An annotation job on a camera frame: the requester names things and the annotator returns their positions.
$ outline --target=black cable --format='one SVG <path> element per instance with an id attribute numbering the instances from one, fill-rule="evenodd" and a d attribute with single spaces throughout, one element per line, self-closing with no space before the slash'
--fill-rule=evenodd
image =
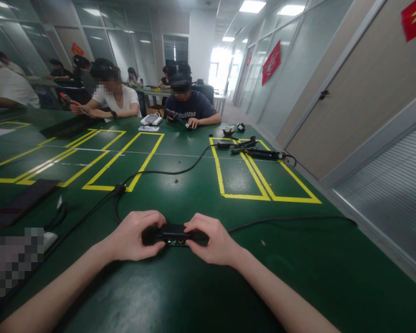
<path id="1" fill-rule="evenodd" d="M 300 221 L 300 220 L 330 220 L 330 219 L 340 219 L 340 220 L 350 221 L 351 223 L 353 223 L 357 227 L 357 223 L 355 221 L 353 221 L 352 219 L 350 219 L 348 217 L 345 217 L 345 216 L 304 216 L 304 217 L 284 217 L 284 218 L 273 217 L 273 218 L 267 218 L 267 219 L 263 219 L 263 220 L 253 221 L 253 222 L 235 227 L 233 229 L 228 230 L 228 233 L 231 234 L 233 232 L 251 227 L 251 226 L 256 225 L 256 224 L 266 223 L 266 222 L 273 222 L 273 221 L 288 222 L 288 221 Z"/>
<path id="2" fill-rule="evenodd" d="M 205 153 L 207 152 L 207 150 L 210 147 L 215 147 L 217 146 L 217 144 L 213 144 L 213 145 L 209 145 L 208 147 L 205 148 L 205 150 L 203 151 L 202 155 L 199 156 L 199 158 L 197 159 L 197 161 L 190 166 L 189 168 L 186 168 L 182 171 L 175 171 L 175 172 L 170 172 L 170 171 L 155 171 L 155 170 L 144 170 L 144 171 L 139 171 L 136 173 L 133 173 L 131 176 L 129 176 L 128 178 L 126 178 L 123 182 L 120 183 L 120 185 L 118 185 L 118 187 L 116 186 L 115 189 L 115 193 L 114 193 L 114 197 L 112 199 L 112 214 L 114 215 L 114 218 L 116 219 L 117 223 L 120 224 L 121 223 L 121 219 L 117 210 L 117 204 L 118 204 L 118 200 L 119 197 L 121 196 L 121 194 L 123 192 L 125 192 L 126 189 L 126 183 L 134 178 L 135 176 L 137 176 L 138 174 L 146 174 L 146 173 L 160 173 L 160 174 L 167 174 L 167 175 L 178 175 L 178 174 L 182 174 L 182 173 L 186 173 L 190 170 L 192 170 L 202 159 L 202 157 L 205 155 Z"/>

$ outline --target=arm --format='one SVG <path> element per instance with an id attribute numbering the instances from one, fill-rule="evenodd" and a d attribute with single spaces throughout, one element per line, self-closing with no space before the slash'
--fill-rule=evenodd
<path id="1" fill-rule="evenodd" d="M 131 212 L 119 227 L 91 247 L 79 260 L 0 324 L 0 333 L 51 332 L 57 322 L 92 279 L 113 260 L 138 261 L 155 256 L 164 242 L 142 245 L 148 226 L 165 223 L 155 210 Z"/>
<path id="2" fill-rule="evenodd" d="M 19 102 L 13 101 L 5 97 L 0 97 L 0 107 L 13 108 L 22 106 Z"/>
<path id="3" fill-rule="evenodd" d="M 209 264 L 229 265 L 237 270 L 288 333 L 339 332 L 313 306 L 240 247 L 219 220 L 196 214 L 185 226 L 185 232 L 198 229 L 209 236 L 207 247 L 187 240 L 191 250 Z"/>

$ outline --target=woman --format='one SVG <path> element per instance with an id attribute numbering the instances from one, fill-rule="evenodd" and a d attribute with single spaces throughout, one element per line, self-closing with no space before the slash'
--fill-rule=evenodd
<path id="1" fill-rule="evenodd" d="M 128 84 L 130 86 L 141 86 L 142 83 L 135 72 L 135 69 L 130 67 L 128 68 Z"/>
<path id="2" fill-rule="evenodd" d="M 163 86 L 164 89 L 171 89 L 170 78 L 168 76 L 168 69 L 168 66 L 163 67 L 163 74 L 165 74 L 165 77 L 163 77 L 157 84 L 159 88 Z"/>
<path id="3" fill-rule="evenodd" d="M 136 117 L 140 115 L 139 100 L 137 93 L 122 84 L 120 70 L 107 59 L 98 58 L 93 63 L 91 76 L 98 81 L 99 86 L 92 99 L 81 105 L 77 102 L 71 103 L 69 108 L 79 116 L 82 111 L 91 118 L 117 119 L 125 117 Z M 107 103 L 111 112 L 99 109 L 103 103 Z"/>

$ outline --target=green workbench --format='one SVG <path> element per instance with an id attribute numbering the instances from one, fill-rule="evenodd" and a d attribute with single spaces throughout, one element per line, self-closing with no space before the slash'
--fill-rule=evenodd
<path id="1" fill-rule="evenodd" d="M 55 232 L 67 232 L 130 174 L 179 171 L 192 165 L 222 125 L 187 132 L 168 121 L 155 134 L 137 131 L 139 118 L 121 119 L 70 139 L 40 130 L 72 117 L 66 111 L 0 114 L 0 209 L 38 178 L 60 179 L 14 228 L 42 227 L 60 195 L 70 212 Z M 235 137 L 261 136 L 248 126 Z M 261 141 L 261 148 L 271 146 Z M 292 166 L 209 149 L 190 172 L 145 174 L 129 183 L 120 216 L 159 210 L 172 223 L 200 212 L 227 229 L 269 217 L 330 216 L 340 212 Z M 67 238 L 0 312 L 0 321 L 116 228 L 111 201 Z M 271 271 L 342 332 L 416 332 L 416 284 L 358 228 L 345 220 L 267 223 L 234 233 Z M 141 262 L 107 266 L 59 324 L 66 332 L 280 332 L 276 318 L 232 268 L 204 263 L 188 248 L 165 248 Z"/>

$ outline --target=black chair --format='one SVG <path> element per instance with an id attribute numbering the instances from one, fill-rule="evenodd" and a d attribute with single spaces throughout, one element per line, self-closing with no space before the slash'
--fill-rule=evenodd
<path id="1" fill-rule="evenodd" d="M 191 87 L 192 90 L 198 91 L 202 94 L 204 94 L 211 105 L 214 105 L 214 87 L 210 85 L 195 85 Z"/>
<path id="2" fill-rule="evenodd" d="M 136 91 L 137 92 L 137 98 L 139 99 L 139 106 L 140 106 L 140 114 L 142 117 L 147 116 L 147 103 L 146 103 L 146 95 L 144 92 Z"/>

